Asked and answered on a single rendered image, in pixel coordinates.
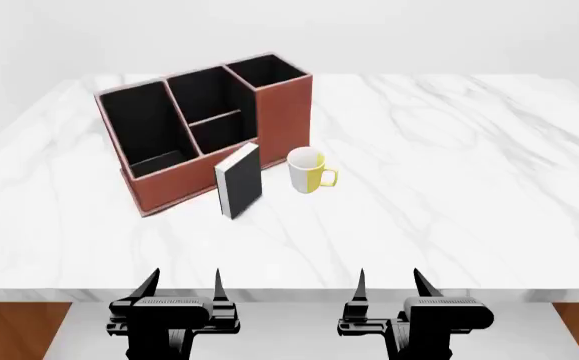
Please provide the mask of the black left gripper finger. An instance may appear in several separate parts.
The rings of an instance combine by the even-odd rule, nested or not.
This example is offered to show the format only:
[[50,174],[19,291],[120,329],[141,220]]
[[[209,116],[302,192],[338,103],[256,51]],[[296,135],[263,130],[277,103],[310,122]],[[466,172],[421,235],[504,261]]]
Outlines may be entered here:
[[154,296],[160,277],[160,269],[155,269],[151,275],[130,294],[131,299],[142,299]]
[[216,272],[215,272],[213,302],[224,303],[224,304],[227,304],[230,302],[230,300],[228,299],[228,296],[225,292],[225,289],[223,287],[220,269],[216,269]]

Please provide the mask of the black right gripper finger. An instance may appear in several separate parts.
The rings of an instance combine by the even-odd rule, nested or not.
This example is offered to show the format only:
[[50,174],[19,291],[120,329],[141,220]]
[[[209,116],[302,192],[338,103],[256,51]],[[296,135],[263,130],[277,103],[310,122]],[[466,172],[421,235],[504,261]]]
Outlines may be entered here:
[[352,297],[352,302],[367,302],[367,292],[365,284],[365,272],[364,269],[360,270],[358,284],[355,293]]
[[434,287],[417,268],[413,269],[413,276],[418,296],[443,297],[440,290]]

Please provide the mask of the black hardcover book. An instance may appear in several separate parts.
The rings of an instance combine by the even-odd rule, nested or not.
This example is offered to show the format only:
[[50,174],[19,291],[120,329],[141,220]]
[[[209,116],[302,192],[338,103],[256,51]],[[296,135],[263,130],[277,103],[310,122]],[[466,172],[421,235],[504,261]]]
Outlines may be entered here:
[[245,143],[215,167],[221,212],[237,218],[262,194],[259,146]]

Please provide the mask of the brown leather desk caddy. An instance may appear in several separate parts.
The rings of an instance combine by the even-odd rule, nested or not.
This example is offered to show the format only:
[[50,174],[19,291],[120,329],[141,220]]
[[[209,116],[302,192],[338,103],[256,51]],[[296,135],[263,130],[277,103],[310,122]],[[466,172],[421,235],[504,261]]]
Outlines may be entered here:
[[141,215],[216,187],[214,167],[253,142],[262,168],[310,142],[313,77],[265,53],[116,86],[94,98]]

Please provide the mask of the white and yellow mug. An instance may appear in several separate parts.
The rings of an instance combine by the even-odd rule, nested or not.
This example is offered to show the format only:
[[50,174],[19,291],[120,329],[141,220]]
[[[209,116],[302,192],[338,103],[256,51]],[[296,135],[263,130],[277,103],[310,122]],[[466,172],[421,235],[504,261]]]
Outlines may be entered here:
[[[325,156],[318,149],[303,146],[293,149],[286,158],[291,183],[296,191],[310,194],[320,187],[334,187],[338,182],[338,171],[325,166]],[[323,173],[333,173],[333,179],[325,182]]]

